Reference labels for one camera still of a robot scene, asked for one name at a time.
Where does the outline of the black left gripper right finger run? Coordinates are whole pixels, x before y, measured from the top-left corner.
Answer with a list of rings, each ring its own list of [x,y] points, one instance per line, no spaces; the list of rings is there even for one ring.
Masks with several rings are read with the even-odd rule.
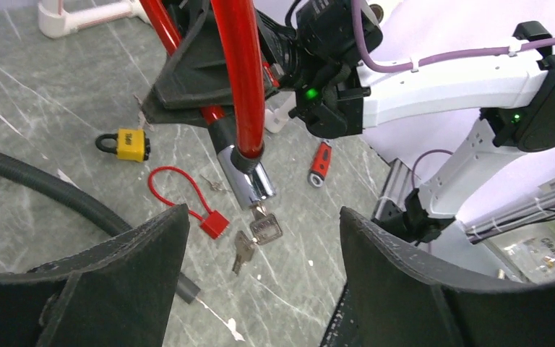
[[[467,270],[349,207],[340,241],[347,281],[323,346],[555,346],[555,281]]]

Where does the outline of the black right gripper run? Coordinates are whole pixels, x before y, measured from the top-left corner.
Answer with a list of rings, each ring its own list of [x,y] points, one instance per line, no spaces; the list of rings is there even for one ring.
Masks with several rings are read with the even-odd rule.
[[[223,47],[209,1],[163,1],[181,35],[175,53],[168,55],[141,110],[151,124],[207,127],[201,108],[221,106],[234,117],[233,98]],[[314,78],[314,58],[304,48],[299,30],[307,2],[288,10],[298,27],[281,25],[257,10],[263,87],[266,91],[300,90]]]

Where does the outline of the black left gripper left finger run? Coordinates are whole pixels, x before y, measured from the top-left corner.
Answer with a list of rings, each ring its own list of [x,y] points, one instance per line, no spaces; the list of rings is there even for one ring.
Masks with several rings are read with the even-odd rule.
[[[27,273],[0,273],[0,346],[161,346],[189,234],[177,205]]]

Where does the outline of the red cable bike lock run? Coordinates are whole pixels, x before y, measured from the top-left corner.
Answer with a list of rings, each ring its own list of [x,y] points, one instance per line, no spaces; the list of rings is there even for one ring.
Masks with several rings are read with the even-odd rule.
[[[235,125],[217,105],[201,108],[223,173],[243,210],[266,215],[275,190],[261,163],[264,85],[256,12],[252,1],[212,1],[234,101]]]

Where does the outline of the yellow padlock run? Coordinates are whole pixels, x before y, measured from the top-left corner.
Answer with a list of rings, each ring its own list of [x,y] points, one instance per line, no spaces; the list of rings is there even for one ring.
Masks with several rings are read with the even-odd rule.
[[[143,129],[120,128],[117,133],[102,134],[95,139],[95,146],[119,160],[144,162],[149,159],[150,139]]]

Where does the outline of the small silver keys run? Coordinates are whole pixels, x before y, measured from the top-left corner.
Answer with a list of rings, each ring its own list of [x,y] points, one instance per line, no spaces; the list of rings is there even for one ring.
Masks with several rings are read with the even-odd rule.
[[[249,262],[256,248],[269,244],[283,235],[283,230],[273,213],[269,213],[262,203],[255,204],[251,209],[254,220],[249,224],[251,236],[244,231],[237,231],[234,239],[236,249],[232,272],[239,275],[244,263]]]

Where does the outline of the silver padlock keys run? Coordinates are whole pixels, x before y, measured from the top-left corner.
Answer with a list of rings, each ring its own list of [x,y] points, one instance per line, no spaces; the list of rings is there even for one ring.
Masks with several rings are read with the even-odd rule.
[[[207,178],[204,175],[200,176],[201,178],[203,178],[207,184],[210,186],[210,189],[214,192],[230,192],[230,189],[225,187],[223,184],[221,184],[218,181],[212,181],[211,179]]]

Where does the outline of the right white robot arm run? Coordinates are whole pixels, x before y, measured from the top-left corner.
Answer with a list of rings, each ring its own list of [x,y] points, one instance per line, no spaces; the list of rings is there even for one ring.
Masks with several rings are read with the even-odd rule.
[[[517,156],[555,147],[555,37],[522,22],[500,47],[436,54],[370,68],[362,53],[383,34],[366,1],[308,1],[296,26],[257,12],[264,93],[291,91],[286,116],[320,138],[361,134],[381,124],[478,108],[470,138],[434,180],[415,188],[379,225],[427,243],[451,224],[477,188]]]

